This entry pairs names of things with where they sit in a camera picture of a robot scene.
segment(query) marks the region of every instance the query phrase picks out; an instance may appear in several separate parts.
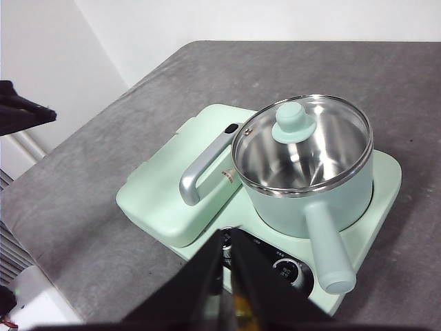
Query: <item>control panel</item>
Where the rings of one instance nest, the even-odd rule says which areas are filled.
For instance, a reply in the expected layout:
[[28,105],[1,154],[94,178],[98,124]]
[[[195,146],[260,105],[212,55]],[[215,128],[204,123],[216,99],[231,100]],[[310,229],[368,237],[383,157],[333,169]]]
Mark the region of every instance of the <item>control panel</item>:
[[[231,269],[231,236],[229,229],[223,228],[223,265]],[[256,249],[268,259],[269,265],[277,269],[279,275],[286,279],[292,286],[309,296],[314,287],[314,276],[309,266],[299,259],[275,248],[274,246],[264,242],[262,239],[256,238],[250,233],[243,231],[256,245]]]

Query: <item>black button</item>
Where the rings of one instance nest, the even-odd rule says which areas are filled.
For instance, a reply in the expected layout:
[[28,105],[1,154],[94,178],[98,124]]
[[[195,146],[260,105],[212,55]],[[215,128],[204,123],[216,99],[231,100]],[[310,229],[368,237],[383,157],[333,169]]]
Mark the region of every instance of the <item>black button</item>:
[[275,267],[279,271],[279,275],[286,278],[290,283],[294,282],[298,276],[298,268],[291,261],[281,261]]
[[235,124],[235,123],[230,124],[230,125],[228,126],[228,128],[225,129],[224,132],[225,132],[225,133],[233,133],[234,131],[237,130],[238,127],[239,127],[239,126],[238,126],[237,124]]

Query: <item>radiator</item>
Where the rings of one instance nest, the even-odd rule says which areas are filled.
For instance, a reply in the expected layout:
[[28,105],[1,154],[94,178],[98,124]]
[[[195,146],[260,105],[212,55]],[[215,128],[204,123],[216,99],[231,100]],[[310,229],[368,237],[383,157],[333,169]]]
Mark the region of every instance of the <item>radiator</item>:
[[[11,183],[12,179],[0,170],[0,190]],[[20,272],[33,264],[30,255],[0,220],[0,284],[9,284]]]

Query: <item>lid rim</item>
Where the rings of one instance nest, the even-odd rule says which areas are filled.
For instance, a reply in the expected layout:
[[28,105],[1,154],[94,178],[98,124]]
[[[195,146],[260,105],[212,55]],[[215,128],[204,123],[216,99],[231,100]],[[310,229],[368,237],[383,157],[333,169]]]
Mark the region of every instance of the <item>lid rim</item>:
[[[272,188],[269,186],[261,185],[259,183],[252,181],[251,179],[248,179],[240,171],[239,167],[237,166],[237,162],[236,162],[237,144],[238,144],[239,136],[241,135],[241,133],[243,133],[247,129],[246,128],[247,125],[251,121],[253,121],[254,118],[256,118],[258,115],[260,115],[262,112],[268,110],[269,108],[272,108],[272,107],[278,105],[279,103],[294,101],[294,100],[298,100],[298,99],[304,99],[307,97],[330,98],[330,99],[345,103],[348,106],[351,106],[356,112],[358,112],[358,114],[361,116],[362,120],[365,123],[366,129],[367,129],[367,138],[368,138],[367,145],[366,145],[365,149],[363,150],[362,154],[360,155],[360,157],[357,159],[357,161],[355,161],[353,163],[353,165],[351,167],[342,171],[337,176],[332,177],[331,179],[328,179],[326,181],[323,181],[322,183],[317,183],[317,184],[307,186],[304,188]],[[237,170],[239,177],[242,179],[242,181],[244,183],[246,183],[248,186],[250,186],[251,188],[253,188],[253,189],[255,189],[265,195],[275,196],[275,197],[307,197],[307,196],[311,196],[314,194],[318,194],[319,192],[332,190],[333,188],[336,188],[336,187],[344,184],[346,181],[350,180],[368,162],[368,160],[371,156],[372,150],[373,150],[373,132],[371,129],[370,122],[369,122],[366,114],[362,110],[358,109],[357,107],[355,107],[355,105],[348,102],[347,100],[340,98],[340,97],[333,96],[333,95],[303,94],[303,95],[299,95],[297,97],[292,97],[292,98],[284,99],[281,101],[277,101],[277,102],[263,108],[262,110],[259,110],[256,114],[254,114],[248,120],[246,120],[246,122],[244,122],[244,124],[242,125],[242,128],[237,132],[236,136],[234,137],[234,139],[232,141],[232,160],[233,160],[233,165],[234,165],[235,169]]]

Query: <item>glass lid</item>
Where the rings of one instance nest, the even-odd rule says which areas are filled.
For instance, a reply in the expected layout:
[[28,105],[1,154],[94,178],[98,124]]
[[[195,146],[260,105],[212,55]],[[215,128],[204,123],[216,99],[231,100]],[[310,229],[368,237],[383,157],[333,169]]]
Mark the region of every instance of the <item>glass lid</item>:
[[330,190],[366,164],[373,136],[366,116],[338,97],[279,101],[244,123],[232,145],[242,180],[268,195]]

